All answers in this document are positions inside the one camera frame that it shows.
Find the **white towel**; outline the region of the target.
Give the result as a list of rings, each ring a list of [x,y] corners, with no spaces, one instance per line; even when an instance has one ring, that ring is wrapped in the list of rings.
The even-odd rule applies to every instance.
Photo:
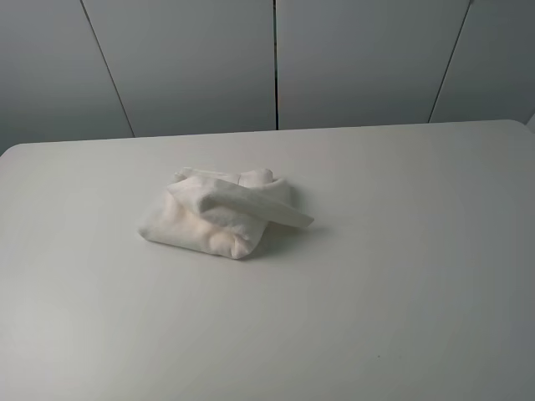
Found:
[[[151,242],[239,260],[251,255],[268,224],[313,223],[292,205],[291,186],[269,169],[239,174],[183,168],[141,219]]]

